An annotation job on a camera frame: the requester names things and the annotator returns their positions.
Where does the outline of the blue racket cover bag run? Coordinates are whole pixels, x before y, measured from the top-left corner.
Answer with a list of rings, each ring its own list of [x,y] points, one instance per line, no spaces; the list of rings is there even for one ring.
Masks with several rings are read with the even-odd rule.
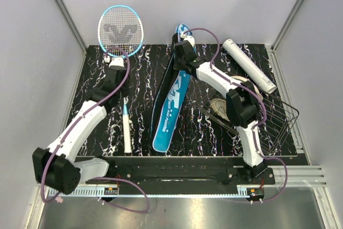
[[[180,41],[181,34],[188,29],[189,27],[184,23],[176,26],[169,61],[153,104],[150,139],[152,148],[160,153],[166,153],[170,147],[191,79],[185,71],[174,69],[174,45]]]

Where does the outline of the blue badminton racket front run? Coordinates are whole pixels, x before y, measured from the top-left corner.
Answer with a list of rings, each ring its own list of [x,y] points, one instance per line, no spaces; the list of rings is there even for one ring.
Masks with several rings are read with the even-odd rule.
[[[126,5],[115,5],[105,10],[98,24],[98,41],[104,57],[135,55],[142,46],[144,30],[139,15]]]

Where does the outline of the white shuttlecock tube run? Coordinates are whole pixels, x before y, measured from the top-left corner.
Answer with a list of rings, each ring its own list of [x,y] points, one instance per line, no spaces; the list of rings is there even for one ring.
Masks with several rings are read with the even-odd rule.
[[[270,94],[277,89],[277,86],[269,77],[255,65],[232,39],[227,39],[222,46],[261,90]]]

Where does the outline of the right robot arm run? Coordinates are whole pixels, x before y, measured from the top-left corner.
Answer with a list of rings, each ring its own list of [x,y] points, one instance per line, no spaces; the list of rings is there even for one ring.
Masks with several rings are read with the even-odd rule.
[[[175,45],[174,69],[185,71],[217,90],[226,98],[226,114],[236,127],[243,147],[243,168],[238,176],[255,184],[267,169],[258,136],[258,115],[263,103],[248,80],[240,82],[216,68],[205,56],[198,56],[188,40]]]

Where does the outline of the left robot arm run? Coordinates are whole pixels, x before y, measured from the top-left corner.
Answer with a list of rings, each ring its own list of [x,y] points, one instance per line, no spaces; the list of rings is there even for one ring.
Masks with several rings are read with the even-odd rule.
[[[33,154],[35,179],[41,185],[41,197],[45,202],[44,186],[59,193],[72,193],[79,183],[98,178],[105,184],[115,180],[114,163],[98,156],[86,161],[76,161],[83,143],[94,128],[118,105],[125,90],[128,68],[121,58],[114,58],[105,69],[105,77],[84,101],[80,111],[62,134],[46,149],[37,148]]]

